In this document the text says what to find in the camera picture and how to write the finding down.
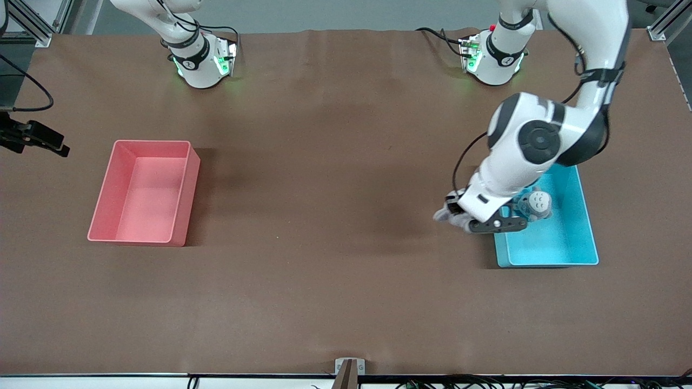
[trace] black band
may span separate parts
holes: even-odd
[[[194,23],[196,24],[196,27],[194,28],[194,34],[192,34],[192,36],[188,40],[180,43],[171,43],[164,41],[166,43],[166,46],[168,46],[169,48],[185,48],[192,46],[194,41],[196,41],[197,37],[199,36],[199,24],[197,24],[197,21],[194,21]]]
[[[498,123],[495,125],[495,130],[492,134],[488,135],[488,148],[492,149],[493,146],[500,140],[500,137],[507,129],[509,124],[509,119],[512,118],[514,114],[514,109],[519,103],[519,97],[521,93],[515,93],[512,96],[504,99],[502,102],[502,108],[500,109],[500,114],[498,115]]]
[[[526,26],[527,24],[531,23],[532,20],[534,20],[534,10],[530,8],[529,13],[526,16],[524,16],[524,19],[521,19],[521,21],[519,23],[510,24],[510,23],[507,23],[506,21],[502,20],[502,18],[500,18],[498,20],[498,22],[500,23],[500,25],[502,27],[506,28],[507,30],[514,31],[514,30],[518,30],[518,29],[522,28],[523,26]]]
[[[581,83],[585,84],[591,81],[598,81],[599,87],[601,88],[611,82],[619,84],[624,71],[624,61],[622,62],[622,66],[620,66],[620,69],[590,69],[585,71],[584,74],[581,75]]]
[[[488,48],[488,54],[495,58],[498,61],[498,65],[502,66],[503,68],[512,66],[512,64],[516,62],[516,60],[518,60],[519,57],[521,57],[521,55],[524,53],[523,48],[514,54],[501,51],[493,44],[493,33],[488,35],[488,39],[485,41],[485,46]]]
[[[209,41],[205,38],[204,39],[204,47],[195,55],[192,57],[179,57],[177,55],[173,55],[173,58],[175,58],[176,62],[186,70],[197,70],[199,68],[199,64],[204,61],[205,58],[207,58],[207,55],[209,55]]]
[[[562,124],[565,122],[565,106],[553,103],[553,117],[550,119],[550,123],[557,126],[558,130],[562,128]]]
[[[447,205],[447,209],[452,215],[458,215],[464,212],[457,201],[459,201],[459,196],[447,196],[444,198],[444,203]]]
[[[588,161],[598,154],[601,145],[606,137],[606,127],[608,126],[608,107],[602,106],[589,127],[579,139],[557,159],[557,163],[562,166],[574,166]]]

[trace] metal clamp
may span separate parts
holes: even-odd
[[[508,217],[502,216],[502,208],[504,207],[511,206],[500,207],[485,223],[471,220],[468,224],[468,229],[474,234],[514,233],[525,229],[529,225],[525,218],[512,216],[511,210]]]
[[[34,120],[26,124],[10,118],[8,112],[0,113],[0,146],[21,154],[24,146],[37,146],[66,157],[70,147],[62,144],[64,136]]]
[[[55,30],[22,0],[8,0],[10,16],[36,39],[36,47],[48,47]]]
[[[690,22],[691,18],[688,18],[681,26],[677,26],[675,31],[670,34],[669,38],[666,38],[665,32],[669,30],[673,22],[682,16],[682,14],[692,6],[692,0],[677,0],[673,5],[668,7],[665,12],[653,22],[651,26],[646,27],[646,31],[649,34],[649,39],[652,41],[666,41],[668,43],[673,41],[675,37],[682,31],[685,26]]]
[[[365,359],[339,358],[334,367],[337,374],[331,389],[356,389],[358,376],[365,374]]]

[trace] black cable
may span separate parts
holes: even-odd
[[[551,381],[547,379],[532,379],[529,381],[526,381],[521,384],[521,389],[524,389],[527,384],[530,383],[536,383],[536,384],[546,384],[543,386],[540,386],[537,389],[586,389],[586,382],[578,382],[578,383],[567,383],[564,381]]]
[[[199,377],[190,376],[190,379],[188,379],[188,389],[197,389],[197,386],[199,386]]]
[[[471,143],[466,146],[466,149],[462,152],[462,155],[459,156],[459,160],[457,161],[457,164],[454,166],[454,172],[452,172],[452,189],[454,189],[455,195],[459,192],[459,189],[457,188],[457,171],[459,170],[459,166],[462,164],[462,161],[464,160],[464,157],[466,156],[466,153],[473,147],[474,144],[476,144],[478,141],[483,139],[483,137],[487,134],[484,132],[483,134],[480,134],[479,136],[476,137]]]
[[[183,30],[185,30],[185,31],[187,31],[187,32],[189,32],[189,33],[194,33],[195,31],[197,31],[198,28],[200,28],[200,25],[199,25],[199,23],[197,23],[197,20],[195,20],[194,23],[192,23],[191,21],[185,20],[185,19],[179,17],[178,15],[174,14],[170,9],[168,9],[168,7],[163,3],[163,0],[156,0],[156,2],[157,2],[163,9],[169,11],[170,14],[173,15],[174,18],[176,18],[176,19],[179,20],[176,24],[177,24],[178,26],[180,26],[180,28],[182,28]],[[181,21],[184,21],[185,23],[190,24],[191,26],[194,26],[194,30],[188,30],[187,28],[185,28],[185,26],[183,26],[183,24],[180,23]]]
[[[173,17],[178,19],[179,21],[184,21],[185,23],[190,24],[191,26],[196,26],[197,28],[205,30],[209,33],[211,33],[211,30],[223,30],[223,29],[231,30],[235,34],[236,42],[238,42],[238,44],[240,45],[240,34],[238,33],[238,30],[236,30],[233,27],[230,27],[230,26],[204,26],[204,25],[201,25],[197,20],[195,20],[194,23],[192,23],[191,21],[185,20],[185,19],[179,17],[178,15],[176,15],[172,12],[171,12],[171,15],[173,15]]]
[[[553,25],[553,27],[555,27],[555,29],[556,29],[562,36],[565,37],[565,39],[572,45],[572,47],[573,47],[574,50],[576,51],[576,55],[577,55],[577,57],[579,58],[579,62],[581,63],[582,71],[579,72],[579,71],[577,70],[577,61],[575,61],[575,62],[574,62],[574,74],[576,74],[576,75],[581,75],[581,74],[584,72],[584,70],[586,69],[586,58],[584,57],[584,50],[582,50],[582,48],[574,41],[574,39],[573,39],[572,37],[570,37],[569,34],[567,34],[562,28],[558,27],[558,25],[555,24],[555,21],[553,20],[552,17],[550,17],[550,14],[548,14],[548,21],[550,22],[550,24]],[[576,94],[577,94],[577,93],[579,92],[579,90],[581,89],[582,84],[583,84],[582,81],[579,80],[579,84],[576,86],[576,88],[573,90],[573,92],[572,92],[566,99],[564,99],[564,100],[562,101],[562,103],[563,103],[563,104],[567,104],[572,98],[574,98],[574,96],[576,96]]]
[[[454,47],[452,47],[452,44],[449,42],[449,39],[447,38],[447,34],[444,32],[444,28],[441,28],[439,33],[442,34],[442,37],[444,37],[444,41],[447,42],[447,46],[449,46],[449,49],[452,50],[454,54],[464,58],[471,58],[471,54],[462,54],[461,52],[456,51]]]
[[[617,377],[610,377],[606,382],[602,383],[602,384],[599,385],[599,386],[600,386],[601,388],[603,388],[603,387],[605,387],[606,385],[608,385],[609,383],[611,383],[613,380],[615,380],[616,378],[617,378]]]
[[[491,379],[491,380],[495,381],[496,383],[500,384],[500,387],[501,387],[502,389],[506,389],[506,388],[504,387],[504,384],[503,384],[502,382],[499,382],[497,379],[494,379],[493,377],[484,377],[484,378],[485,378],[486,380]]]
[[[10,61],[9,59],[7,59],[7,57],[5,57],[4,55],[0,54],[0,59],[2,59],[3,61],[5,61],[5,62],[6,62],[8,65],[10,65],[11,67],[15,68],[16,71],[20,72],[24,77],[26,77],[26,78],[28,78],[29,80],[31,80],[31,82],[33,82],[34,84],[36,84],[36,86],[39,87],[39,89],[41,89],[41,90],[43,91],[43,93],[46,94],[46,97],[48,98],[48,104],[47,104],[47,105],[44,105],[43,107],[35,107],[35,108],[17,108],[17,107],[12,107],[12,111],[13,111],[13,112],[38,112],[38,111],[45,111],[45,110],[47,110],[48,108],[51,108],[51,107],[53,106],[53,103],[54,103],[53,97],[51,96],[51,93],[48,92],[48,89],[46,89],[43,85],[41,85],[40,82],[36,81],[36,79],[35,79],[34,77],[32,77],[31,74],[29,74],[29,73],[25,72],[24,70],[22,70],[22,68],[20,68],[19,66],[15,65],[14,62],[12,62],[12,61]]]
[[[574,96],[576,96],[577,93],[579,93],[579,91],[581,90],[581,86],[582,86],[582,85],[584,85],[584,83],[580,81],[580,82],[579,82],[579,85],[577,85],[576,88],[574,88],[574,90],[570,93],[570,95],[567,96],[566,99],[562,100],[562,103],[563,103],[563,104],[567,104],[568,102],[570,102],[570,100],[573,99]]]
[[[446,41],[449,42],[449,43],[459,44],[459,40],[458,40],[458,39],[450,39],[450,38],[447,38],[446,36],[444,36],[444,35],[438,33],[438,32],[435,31],[435,30],[433,30],[432,28],[421,27],[421,28],[416,28],[416,31],[424,31],[424,32],[426,32],[426,33],[431,33],[431,34],[433,34],[434,36],[436,36],[436,37],[438,37],[438,38],[440,38],[440,39],[442,39],[442,40],[446,40]],[[468,37],[470,37],[470,36],[471,36],[471,35],[467,35],[467,36],[465,36],[465,37],[460,37],[459,39],[466,39],[466,38],[468,38]]]

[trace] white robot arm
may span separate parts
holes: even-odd
[[[153,28],[171,50],[178,74],[194,88],[213,87],[230,75],[237,45],[204,32],[188,12],[203,0],[111,0],[113,5]]]
[[[473,65],[475,76],[487,84],[509,80],[535,29],[529,27],[530,8],[538,6],[545,8],[556,27],[583,49],[585,70],[579,99],[576,107],[568,107],[530,93],[517,93],[498,107],[487,132],[490,155],[465,190],[447,202],[450,214],[470,216],[470,228],[465,227],[473,233],[506,230],[498,209],[554,163],[582,163],[598,154],[608,139],[608,107],[624,70],[630,34],[626,0],[502,1],[495,30],[477,36],[480,53]],[[502,52],[498,54],[491,47]],[[513,61],[503,61],[508,57]],[[509,230],[518,229],[515,225]]]

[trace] pink plastic bin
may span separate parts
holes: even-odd
[[[199,157],[187,141],[116,141],[87,238],[185,245]]]

